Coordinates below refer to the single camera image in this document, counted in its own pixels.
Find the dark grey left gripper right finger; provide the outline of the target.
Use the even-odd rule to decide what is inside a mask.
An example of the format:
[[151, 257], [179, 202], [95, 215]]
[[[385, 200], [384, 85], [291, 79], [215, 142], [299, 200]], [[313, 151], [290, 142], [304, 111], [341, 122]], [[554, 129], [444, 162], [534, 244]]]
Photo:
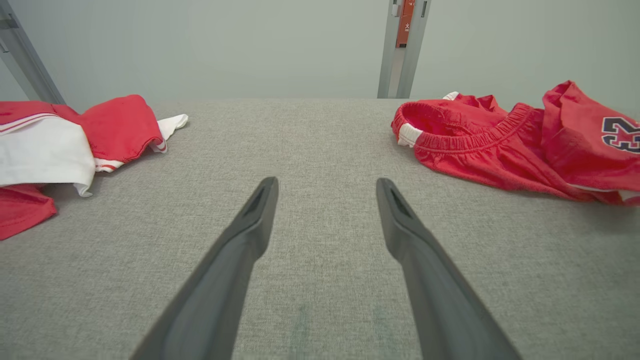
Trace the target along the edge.
[[423, 359], [521, 359], [393, 181], [378, 178], [375, 191], [386, 248], [402, 267]]

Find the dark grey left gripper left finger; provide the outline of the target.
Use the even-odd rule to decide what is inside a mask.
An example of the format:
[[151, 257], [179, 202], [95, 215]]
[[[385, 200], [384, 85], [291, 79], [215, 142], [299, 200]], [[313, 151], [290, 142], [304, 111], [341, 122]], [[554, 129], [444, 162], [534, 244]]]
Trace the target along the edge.
[[255, 262], [268, 248], [279, 181], [259, 182], [163, 310], [133, 360], [230, 360]]

